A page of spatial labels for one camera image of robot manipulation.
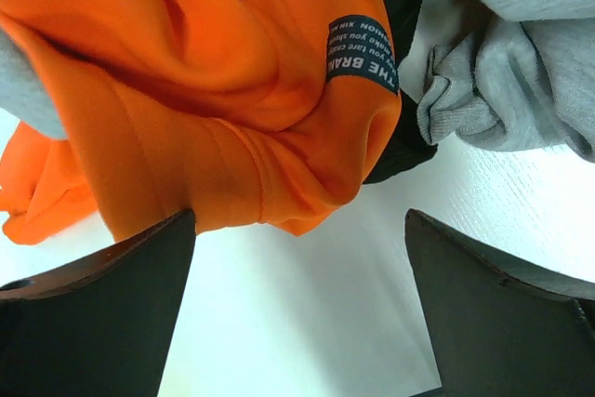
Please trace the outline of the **orange cloth garment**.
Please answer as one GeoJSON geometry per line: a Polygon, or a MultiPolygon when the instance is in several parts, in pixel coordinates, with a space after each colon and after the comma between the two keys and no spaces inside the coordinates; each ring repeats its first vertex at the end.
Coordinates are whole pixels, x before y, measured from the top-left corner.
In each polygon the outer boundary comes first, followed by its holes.
{"type": "Polygon", "coordinates": [[[401,114],[383,0],[1,0],[65,131],[20,123],[3,230],[92,213],[116,240],[180,210],[197,232],[300,235],[349,203],[401,114]]]}

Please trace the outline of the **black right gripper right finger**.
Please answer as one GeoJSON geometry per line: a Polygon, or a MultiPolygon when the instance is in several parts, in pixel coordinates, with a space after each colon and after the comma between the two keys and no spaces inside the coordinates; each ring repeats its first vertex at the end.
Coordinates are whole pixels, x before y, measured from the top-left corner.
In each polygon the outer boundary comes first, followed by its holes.
{"type": "Polygon", "coordinates": [[[415,209],[405,245],[441,384],[430,396],[591,396],[594,285],[415,209]]]}

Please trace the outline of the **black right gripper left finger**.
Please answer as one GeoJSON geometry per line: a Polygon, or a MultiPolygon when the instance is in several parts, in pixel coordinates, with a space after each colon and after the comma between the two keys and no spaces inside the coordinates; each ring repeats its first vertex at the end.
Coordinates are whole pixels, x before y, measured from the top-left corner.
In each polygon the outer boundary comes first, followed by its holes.
{"type": "Polygon", "coordinates": [[[195,245],[179,212],[1,287],[4,396],[155,396],[195,245]]]}

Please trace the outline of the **grey sweatshirt cloth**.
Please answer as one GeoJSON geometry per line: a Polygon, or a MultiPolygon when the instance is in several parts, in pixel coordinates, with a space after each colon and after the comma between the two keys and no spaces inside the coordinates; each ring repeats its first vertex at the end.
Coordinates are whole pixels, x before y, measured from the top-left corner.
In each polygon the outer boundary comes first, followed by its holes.
{"type": "MultiPolygon", "coordinates": [[[[594,0],[481,0],[495,17],[481,44],[437,50],[418,111],[426,141],[457,133],[489,150],[564,142],[594,157],[594,0]]],[[[3,107],[64,139],[33,68],[1,29],[3,107]]]]}

